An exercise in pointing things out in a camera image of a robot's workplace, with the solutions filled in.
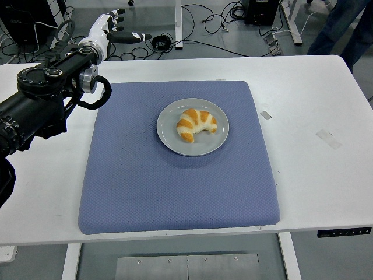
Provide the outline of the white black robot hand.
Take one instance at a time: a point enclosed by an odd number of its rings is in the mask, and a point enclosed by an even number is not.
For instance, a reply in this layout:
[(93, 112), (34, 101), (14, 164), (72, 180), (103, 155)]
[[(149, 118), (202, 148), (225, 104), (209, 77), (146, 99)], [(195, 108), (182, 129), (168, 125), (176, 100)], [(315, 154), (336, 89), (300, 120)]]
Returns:
[(105, 60), (110, 54), (112, 43), (136, 44), (152, 39), (148, 33), (124, 31), (118, 23), (124, 21), (125, 9), (116, 9), (98, 17), (90, 28), (88, 37), (82, 39), (79, 46), (92, 48), (97, 56)]

